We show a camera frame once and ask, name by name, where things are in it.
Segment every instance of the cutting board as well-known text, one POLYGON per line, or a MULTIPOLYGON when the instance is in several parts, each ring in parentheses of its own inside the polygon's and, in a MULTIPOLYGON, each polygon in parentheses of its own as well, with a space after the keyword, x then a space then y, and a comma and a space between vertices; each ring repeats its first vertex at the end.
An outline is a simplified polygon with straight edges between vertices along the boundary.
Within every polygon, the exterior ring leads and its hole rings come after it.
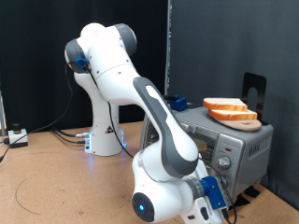
POLYGON ((257 131, 260 130, 262 127, 262 123, 257 119, 238 119, 238 120, 215 119, 215 120, 228 127, 246 131, 246 132, 257 131))

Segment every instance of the toaster oven control knob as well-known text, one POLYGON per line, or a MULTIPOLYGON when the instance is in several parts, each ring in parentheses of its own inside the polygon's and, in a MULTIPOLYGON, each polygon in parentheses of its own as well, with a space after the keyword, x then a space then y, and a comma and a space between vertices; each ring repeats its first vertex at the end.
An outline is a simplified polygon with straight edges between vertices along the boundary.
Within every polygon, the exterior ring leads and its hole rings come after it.
POLYGON ((220 157, 218 158, 218 165, 222 170, 226 170, 231 166, 231 160, 228 157, 220 157))

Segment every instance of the robot logo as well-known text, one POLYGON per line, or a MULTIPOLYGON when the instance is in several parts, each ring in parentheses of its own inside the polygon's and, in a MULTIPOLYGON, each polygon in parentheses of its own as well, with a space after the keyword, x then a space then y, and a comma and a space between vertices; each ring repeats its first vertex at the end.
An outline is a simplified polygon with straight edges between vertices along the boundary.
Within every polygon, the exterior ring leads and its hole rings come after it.
POLYGON ((114 133, 113 129, 111 128, 111 126, 109 126, 106 130, 106 133, 114 133))

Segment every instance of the grey wall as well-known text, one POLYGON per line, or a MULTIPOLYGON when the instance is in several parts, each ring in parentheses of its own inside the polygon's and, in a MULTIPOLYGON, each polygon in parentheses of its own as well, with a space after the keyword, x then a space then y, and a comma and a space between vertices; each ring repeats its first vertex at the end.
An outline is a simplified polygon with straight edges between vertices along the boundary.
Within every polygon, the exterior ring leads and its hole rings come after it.
POLYGON ((241 97, 246 72, 266 77, 263 120, 275 131, 263 184, 299 209, 299 1, 172 3, 170 94, 241 97))

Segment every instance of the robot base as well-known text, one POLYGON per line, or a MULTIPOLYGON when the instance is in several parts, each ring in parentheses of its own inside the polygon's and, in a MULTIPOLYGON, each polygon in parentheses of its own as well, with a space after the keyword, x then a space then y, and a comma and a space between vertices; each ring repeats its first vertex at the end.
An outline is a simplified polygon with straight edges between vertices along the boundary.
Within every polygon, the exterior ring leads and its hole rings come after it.
MULTIPOLYGON (((121 129, 116 127, 116 130, 121 140, 121 129)), ((91 127, 90 137, 85 141, 85 152, 97 156, 112 156, 122 150, 110 124, 94 123, 91 127)))

